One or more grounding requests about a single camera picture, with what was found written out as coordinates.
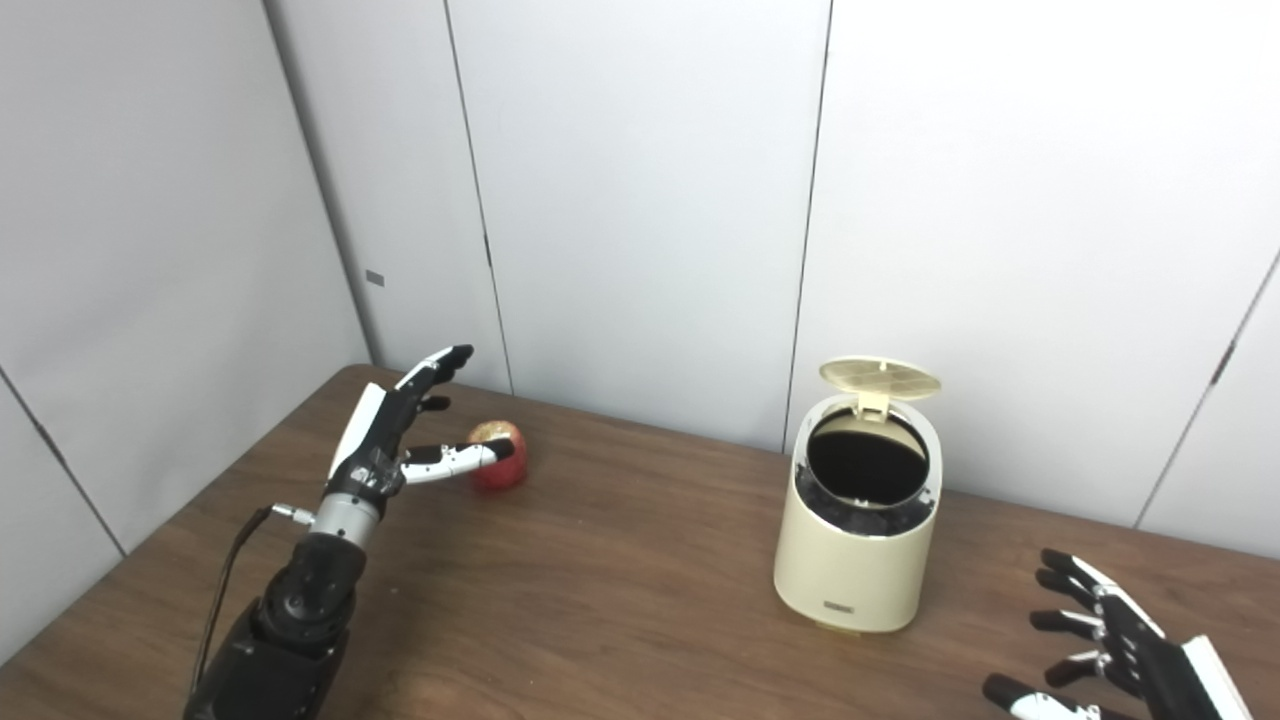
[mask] trash can lid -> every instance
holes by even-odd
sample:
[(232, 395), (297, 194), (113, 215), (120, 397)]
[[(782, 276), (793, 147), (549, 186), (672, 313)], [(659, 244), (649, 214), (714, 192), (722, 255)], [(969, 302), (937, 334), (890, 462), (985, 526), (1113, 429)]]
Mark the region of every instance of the trash can lid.
[(849, 355), (827, 360), (818, 369), (822, 379), (844, 392), (856, 392), (859, 407), (883, 415), (888, 400), (920, 400), (942, 389), (942, 383), (923, 368), (869, 355)]

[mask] trash can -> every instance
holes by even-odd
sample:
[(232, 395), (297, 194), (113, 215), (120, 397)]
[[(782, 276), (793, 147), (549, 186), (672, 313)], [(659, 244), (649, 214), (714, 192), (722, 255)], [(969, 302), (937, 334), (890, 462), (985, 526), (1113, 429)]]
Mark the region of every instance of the trash can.
[(915, 616), (942, 491), (942, 446), (908, 400), (941, 389), (883, 357), (838, 357), (842, 393), (804, 416), (791, 457), (773, 584), (822, 625), (891, 632)]

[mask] apple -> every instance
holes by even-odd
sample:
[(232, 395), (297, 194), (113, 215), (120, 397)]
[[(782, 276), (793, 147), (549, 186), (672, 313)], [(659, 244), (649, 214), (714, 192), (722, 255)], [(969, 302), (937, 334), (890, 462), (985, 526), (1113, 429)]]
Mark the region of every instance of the apple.
[(485, 442), (509, 438), (516, 446), (511, 457), (471, 470), (471, 486), (481, 491), (507, 489), (525, 479), (529, 466), (529, 452), (525, 450), (525, 436), (513, 423), (489, 420), (480, 423), (467, 434), (467, 442)]

